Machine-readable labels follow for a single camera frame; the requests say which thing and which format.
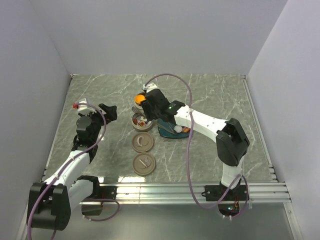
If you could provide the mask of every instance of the white wall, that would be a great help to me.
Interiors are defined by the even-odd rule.
[[[289,0],[248,75],[272,163],[306,240],[318,240],[320,2]]]
[[[76,74],[247,74],[287,0],[31,0]]]
[[[27,0],[0,7],[0,239],[13,240],[41,179],[70,75]]]

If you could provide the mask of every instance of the black bracket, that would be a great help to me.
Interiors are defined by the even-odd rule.
[[[240,185],[241,180],[234,189],[230,189],[226,196],[223,198],[223,201],[234,201],[235,197],[239,197],[239,201],[245,201],[247,199],[247,188],[245,185]],[[226,191],[226,187],[223,185],[205,185],[204,192],[201,193],[207,202],[216,202]]]
[[[175,115],[185,106],[183,102],[176,100],[170,103],[160,89],[146,93],[145,99],[141,102],[141,106],[148,121],[162,119],[166,123],[176,124]]]
[[[46,183],[36,182],[30,188],[27,223],[35,202],[46,187]],[[62,184],[53,185],[35,209],[31,227],[62,231],[67,227],[70,216],[71,209],[67,187]]]
[[[115,200],[117,197],[116,186],[100,186],[98,178],[96,176],[83,175],[78,180],[88,180],[93,183],[93,193],[88,198],[94,199],[112,199]],[[82,205],[81,212],[84,216],[99,216],[103,209],[103,203],[100,205]]]
[[[103,116],[106,119],[106,124],[117,120],[117,106],[106,106],[103,103],[99,104],[99,107],[106,113]],[[78,113],[80,118],[76,121],[76,135],[73,139],[72,151],[79,150],[84,151],[91,147],[98,139],[101,127],[104,125],[103,118],[99,112],[89,113],[83,115]],[[96,156],[98,146],[95,146],[88,151],[90,163]]]
[[[215,138],[218,157],[228,166],[238,166],[247,153],[250,142],[237,119],[231,118],[225,123],[226,126],[217,132]]]
[[[112,199],[117,197],[116,186],[100,186],[98,195],[91,196],[91,199]],[[82,205],[81,212],[84,216],[99,216],[102,213],[104,206],[101,202],[100,205]]]

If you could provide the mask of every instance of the metal frame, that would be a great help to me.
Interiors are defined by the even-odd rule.
[[[288,222],[291,227],[291,231],[294,240],[303,240],[302,231],[300,229],[297,217],[295,215],[292,201],[288,192],[286,184],[279,182],[275,174],[274,167],[272,165],[266,142],[263,137],[263,133],[259,124],[256,110],[249,92],[247,85],[246,75],[240,75],[240,79],[243,82],[244,89],[246,91],[249,104],[252,110],[253,118],[258,129],[259,137],[263,145],[264,153],[269,164],[269,170],[272,176],[270,182],[251,182],[249,183],[250,203],[283,203],[285,212],[287,214]],[[66,101],[68,99],[69,90],[66,94],[65,102],[62,111],[65,109]],[[62,120],[62,114],[60,121],[54,136],[54,140],[51,146],[51,150],[48,156],[48,160],[44,169],[42,180],[45,179],[46,171],[49,165],[51,154],[53,151],[54,143],[56,141],[60,122]],[[205,191],[205,185],[218,185],[218,182],[194,182],[192,184],[193,190],[198,201],[202,204],[213,203],[206,202],[205,198],[201,196],[201,193]],[[120,204],[195,204],[191,194],[189,185],[186,182],[173,182],[173,183],[116,183],[116,184],[100,184],[101,186],[116,186],[117,195],[116,200]],[[100,202],[84,201],[82,205],[100,205]],[[113,204],[112,202],[104,202],[103,204]],[[17,240],[25,240],[27,236],[27,208],[24,212],[21,220],[20,228],[18,230]]]
[[[259,132],[259,136],[260,136],[260,140],[262,142],[262,146],[263,146],[263,149],[264,149],[266,160],[268,161],[269,165],[272,165],[272,162],[271,162],[271,159],[270,159],[270,155],[269,155],[269,152],[268,152],[268,149],[267,149],[266,141],[265,141],[264,135],[262,133],[262,130],[261,130],[261,127],[260,127],[260,123],[259,123],[259,120],[258,120],[258,116],[257,116],[256,110],[255,110],[255,106],[254,106],[254,103],[252,101],[252,98],[251,98],[251,95],[250,95],[250,92],[249,92],[246,75],[241,75],[241,76],[243,76],[241,79],[242,79],[242,82],[243,82],[243,86],[244,86],[246,95],[247,95],[247,97],[249,99],[249,104],[250,104],[251,111],[252,111],[252,114],[253,114],[253,119],[255,121],[256,127],[257,127],[258,132]]]
[[[200,203],[210,203],[201,196],[205,185],[219,185],[218,182],[195,182],[193,191]],[[290,203],[291,198],[285,183],[261,182],[249,183],[250,201],[252,203]],[[116,186],[116,200],[120,204],[195,204],[189,185],[182,183],[117,183],[100,184]],[[82,205],[100,205],[100,202],[83,201]]]
[[[292,202],[287,202],[287,203],[284,203],[283,205],[284,205],[285,213],[288,218],[294,240],[303,240],[304,236],[302,234],[302,231],[298,222],[298,218],[295,214]]]

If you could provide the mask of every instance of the cable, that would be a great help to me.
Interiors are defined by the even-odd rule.
[[[64,172],[64,170],[69,166],[69,164],[74,161],[75,159],[77,159],[79,156],[81,156],[82,154],[85,154],[86,152],[90,151],[91,149],[93,149],[95,146],[98,145],[98,143],[102,140],[102,138],[104,137],[105,133],[106,133],[106,126],[107,126],[107,122],[106,122],[106,118],[105,116],[102,114],[102,112],[100,111],[99,108],[97,108],[96,106],[94,105],[91,105],[89,103],[76,103],[75,104],[76,106],[79,106],[79,105],[85,105],[85,106],[88,106],[88,107],[91,107],[93,109],[95,109],[102,117],[103,119],[103,132],[101,134],[101,137],[96,141],[95,144],[93,144],[92,146],[88,147],[86,150],[76,154],[73,158],[71,158],[69,161],[67,161],[63,167],[61,168],[61,170],[57,173],[57,176],[46,186],[46,188],[43,190],[43,192],[39,195],[38,199],[35,201],[32,209],[31,209],[31,212],[30,212],[30,215],[29,215],[29,218],[28,218],[28,223],[27,223],[27,236],[28,236],[28,239],[29,240],[32,240],[32,236],[31,236],[31,225],[32,225],[32,218],[34,217],[34,214],[35,214],[35,211],[36,211],[36,208],[38,207],[40,201],[42,200],[42,198],[44,197],[44,195],[47,193],[47,191],[49,190],[49,188],[58,180],[58,178],[60,177],[60,175]],[[53,232],[52,236],[51,236],[51,239],[53,239],[55,237],[55,232]]]
[[[54,240],[56,233],[57,233],[57,230],[54,230],[53,233],[52,233],[52,236],[51,236],[50,240]]]
[[[151,81],[153,81],[154,79],[158,78],[158,77],[161,77],[161,76],[172,76],[172,77],[175,77],[179,80],[181,80],[185,85],[186,87],[188,88],[188,91],[189,91],[189,94],[190,94],[190,98],[189,98],[189,108],[191,108],[191,105],[192,105],[192,92],[191,92],[191,88],[189,86],[189,84],[182,78],[182,77],[179,77],[175,74],[172,74],[172,73],[162,73],[162,74],[158,74],[154,77],[152,77],[150,80],[148,80],[144,86],[146,87]],[[217,206],[223,199],[224,197],[227,195],[227,193],[229,192],[231,186],[236,182],[236,180],[238,178],[241,177],[241,174],[238,174],[235,179],[230,183],[229,187],[225,190],[224,194],[220,197],[220,199],[215,202],[214,204],[212,205],[209,205],[209,206],[205,206],[205,205],[202,205],[196,198],[196,195],[194,193],[194,190],[192,188],[192,182],[191,182],[191,175],[190,175],[190,160],[189,160],[189,151],[190,151],[190,144],[191,144],[191,139],[192,139],[192,133],[193,133],[193,130],[194,130],[194,123],[195,123],[195,120],[194,120],[194,117],[193,117],[193,114],[192,114],[192,111],[190,110],[190,118],[191,118],[191,128],[190,128],[190,132],[189,132],[189,137],[188,137],[188,142],[187,142],[187,146],[186,146],[186,159],[185,159],[185,163],[186,163],[186,176],[187,176],[187,179],[188,179],[188,185],[189,185],[189,189],[190,189],[190,193],[191,193],[191,196],[194,200],[194,202],[201,208],[203,209],[212,209],[214,208],[215,206]],[[248,183],[247,183],[247,180],[245,179],[244,176],[242,176],[244,181],[245,181],[245,186],[246,186],[246,192],[247,192],[247,198],[246,198],[246,201],[245,201],[245,204],[244,206],[247,205],[247,202],[248,202],[248,198],[249,198],[249,191],[248,191]]]
[[[240,212],[237,214],[237,215],[234,215],[232,218],[236,218],[236,217],[239,217],[246,209],[246,206],[248,204],[248,200],[249,200],[249,187],[248,187],[248,182],[247,182],[247,179],[245,178],[244,175],[242,175],[242,178],[245,182],[245,190],[246,190],[246,197],[245,197],[245,203],[244,203],[244,206],[241,208]]]
[[[103,222],[103,221],[106,221],[106,220],[109,220],[109,219],[112,219],[120,210],[120,204],[117,200],[113,200],[113,199],[86,199],[86,201],[96,201],[96,202],[113,202],[113,203],[116,203],[117,204],[117,209],[115,210],[114,214],[112,214],[111,216],[108,216],[107,218],[103,218],[103,219],[93,219],[93,218],[90,218],[88,216],[84,216],[85,219],[88,219],[90,221],[93,221],[93,222]]]

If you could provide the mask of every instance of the blue object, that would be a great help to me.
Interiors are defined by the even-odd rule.
[[[170,130],[172,130],[176,126],[175,124],[165,122],[165,121],[161,120],[160,118],[158,119],[157,122],[161,126],[164,126],[166,129],[170,129]],[[167,139],[184,139],[184,138],[189,137],[189,132],[188,133],[180,132],[180,133],[177,133],[177,134],[172,134],[172,133],[168,132],[167,130],[164,130],[163,128],[161,128],[159,126],[158,126],[158,131],[159,131],[159,134],[160,134],[161,137],[164,137],[164,138],[167,138]]]

